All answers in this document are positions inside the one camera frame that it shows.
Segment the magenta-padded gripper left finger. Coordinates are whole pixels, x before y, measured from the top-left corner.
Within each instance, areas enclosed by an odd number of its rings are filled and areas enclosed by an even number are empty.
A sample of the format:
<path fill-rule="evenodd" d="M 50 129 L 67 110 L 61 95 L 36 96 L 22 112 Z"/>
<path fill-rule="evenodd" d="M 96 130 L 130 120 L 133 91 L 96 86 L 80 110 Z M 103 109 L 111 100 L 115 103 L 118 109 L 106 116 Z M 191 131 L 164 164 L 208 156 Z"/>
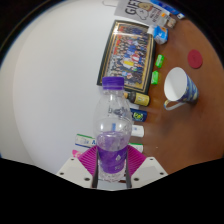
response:
<path fill-rule="evenodd" d="M 56 173 L 57 176 L 84 188 L 98 185 L 98 152 L 96 147 L 69 158 Z"/>

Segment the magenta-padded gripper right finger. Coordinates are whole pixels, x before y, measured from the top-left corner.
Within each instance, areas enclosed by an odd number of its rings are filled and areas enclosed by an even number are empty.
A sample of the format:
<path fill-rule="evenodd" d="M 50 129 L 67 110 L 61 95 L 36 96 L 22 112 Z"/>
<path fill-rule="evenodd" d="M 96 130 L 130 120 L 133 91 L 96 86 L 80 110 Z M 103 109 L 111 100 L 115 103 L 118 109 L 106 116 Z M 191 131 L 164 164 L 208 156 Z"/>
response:
<path fill-rule="evenodd" d="M 146 157 L 134 147 L 128 147 L 126 158 L 128 189 L 143 187 L 165 176 L 167 172 L 154 157 Z"/>

